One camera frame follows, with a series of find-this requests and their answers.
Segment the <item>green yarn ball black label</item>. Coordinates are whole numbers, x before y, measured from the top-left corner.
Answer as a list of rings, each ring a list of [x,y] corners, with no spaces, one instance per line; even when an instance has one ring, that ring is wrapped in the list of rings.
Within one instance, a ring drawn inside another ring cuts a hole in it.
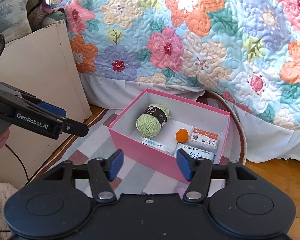
[[[135,124],[142,137],[152,138],[159,134],[170,117],[170,110],[162,104],[151,104],[137,118]]]

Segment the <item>purple plush bear toy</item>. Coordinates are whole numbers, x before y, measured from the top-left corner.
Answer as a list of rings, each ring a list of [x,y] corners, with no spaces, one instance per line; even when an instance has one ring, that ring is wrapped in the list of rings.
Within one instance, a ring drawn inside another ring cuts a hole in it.
[[[184,196],[185,192],[186,192],[185,188],[183,188],[181,186],[177,188],[177,193],[179,194],[181,199],[183,199],[183,196]]]

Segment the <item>white tissue pack bear print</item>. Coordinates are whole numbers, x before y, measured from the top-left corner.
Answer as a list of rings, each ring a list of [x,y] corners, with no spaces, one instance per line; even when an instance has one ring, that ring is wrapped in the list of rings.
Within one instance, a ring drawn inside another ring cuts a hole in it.
[[[154,141],[152,139],[142,138],[141,143],[146,145],[146,146],[152,147],[156,150],[159,150],[161,152],[164,152],[164,153],[169,153],[170,152],[169,148],[166,145],[164,145],[160,142]]]

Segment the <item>orange label clear plastic box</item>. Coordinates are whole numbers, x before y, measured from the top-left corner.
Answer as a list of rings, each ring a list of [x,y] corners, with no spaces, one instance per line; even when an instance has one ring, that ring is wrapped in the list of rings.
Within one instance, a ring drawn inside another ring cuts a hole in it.
[[[193,128],[189,137],[189,144],[206,151],[215,151],[217,150],[218,139],[218,134]]]

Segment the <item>grey patterned cushion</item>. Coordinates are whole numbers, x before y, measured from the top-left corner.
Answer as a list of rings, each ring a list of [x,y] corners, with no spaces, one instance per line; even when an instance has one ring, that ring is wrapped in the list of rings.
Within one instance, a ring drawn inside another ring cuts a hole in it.
[[[10,43],[32,33],[29,16],[42,0],[0,0],[0,32]]]

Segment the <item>blue wet wipes pack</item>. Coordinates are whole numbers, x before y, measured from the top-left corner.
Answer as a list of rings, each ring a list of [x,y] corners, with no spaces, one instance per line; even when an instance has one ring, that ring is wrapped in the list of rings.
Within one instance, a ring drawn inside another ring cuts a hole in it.
[[[196,148],[190,145],[177,143],[176,148],[174,150],[174,156],[177,156],[177,152],[179,149],[184,150],[192,159],[204,158],[214,161],[215,154],[213,152],[209,152],[206,150],[202,150],[200,148]]]

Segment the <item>pink cardboard storage box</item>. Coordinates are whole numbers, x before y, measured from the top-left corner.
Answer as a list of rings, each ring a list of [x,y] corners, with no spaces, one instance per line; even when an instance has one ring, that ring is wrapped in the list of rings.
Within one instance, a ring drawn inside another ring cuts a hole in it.
[[[169,153],[142,144],[142,136],[136,129],[137,118],[151,104],[162,104],[170,111],[167,123],[154,137],[156,142],[169,148]],[[222,109],[180,96],[146,89],[118,115],[108,129],[114,145],[123,150],[125,156],[169,177],[185,182],[176,158],[172,155],[177,145],[176,132],[182,128],[189,132],[193,128],[198,128],[219,135],[214,163],[227,164],[229,159],[224,156],[224,152],[230,117],[230,113]]]

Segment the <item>floral quilted bedspread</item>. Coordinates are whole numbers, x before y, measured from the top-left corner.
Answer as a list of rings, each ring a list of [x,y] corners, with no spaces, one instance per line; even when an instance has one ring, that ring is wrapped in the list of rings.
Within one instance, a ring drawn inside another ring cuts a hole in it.
[[[123,109],[152,88],[221,96],[247,158],[300,161],[300,0],[50,0],[65,11],[87,100]]]

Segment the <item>orange sponge ball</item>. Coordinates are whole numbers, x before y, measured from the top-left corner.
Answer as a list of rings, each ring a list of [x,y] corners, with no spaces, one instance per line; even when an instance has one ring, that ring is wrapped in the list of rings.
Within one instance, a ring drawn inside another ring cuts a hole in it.
[[[189,139],[189,133],[186,129],[180,129],[175,134],[175,139],[177,142],[184,144]]]

